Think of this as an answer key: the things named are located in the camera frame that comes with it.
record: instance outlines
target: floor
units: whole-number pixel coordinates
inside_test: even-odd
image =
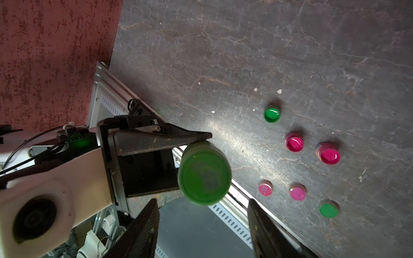
[[[96,61],[109,61],[122,0],[0,0],[0,123],[85,124]]]
[[[157,246],[167,257],[255,257],[253,250],[208,206],[193,204],[185,197],[159,209]]]
[[[110,69],[325,258],[413,253],[413,2],[124,0]],[[281,118],[270,124],[266,106]],[[304,149],[284,137],[298,130]],[[337,165],[316,145],[333,142]],[[260,195],[260,180],[273,194]],[[304,184],[304,201],[289,197]],[[329,199],[340,214],[320,215]]]

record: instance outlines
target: pink cap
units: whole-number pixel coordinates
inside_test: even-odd
[[[328,165],[337,164],[340,161],[340,153],[331,143],[322,142],[317,150],[317,157]]]
[[[293,186],[290,189],[290,196],[296,201],[302,201],[306,198],[306,191],[304,187],[301,186]]]
[[[292,152],[299,152],[304,148],[304,141],[299,133],[291,132],[285,136],[285,146]]]
[[[270,196],[273,193],[273,185],[267,180],[262,180],[258,186],[258,190],[262,195]]]

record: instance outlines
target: green bottle cap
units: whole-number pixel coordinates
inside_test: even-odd
[[[178,171],[178,184],[193,203],[212,205],[224,198],[231,185],[231,167],[225,155],[209,142],[185,149]]]
[[[338,208],[333,204],[322,204],[320,206],[320,213],[324,217],[334,218],[338,215]]]
[[[277,122],[278,119],[280,119],[280,115],[280,111],[273,106],[267,107],[267,109],[264,112],[265,120],[270,123]]]

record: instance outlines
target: red wall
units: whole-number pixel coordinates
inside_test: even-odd
[[[0,124],[85,123],[96,61],[109,61],[122,0],[0,0]]]

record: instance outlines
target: dark gray table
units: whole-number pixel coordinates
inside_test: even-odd
[[[124,0],[110,69],[168,122],[212,132],[233,177],[322,256],[413,253],[412,1]],[[316,157],[326,140],[337,165]],[[324,199],[338,217],[319,214]]]

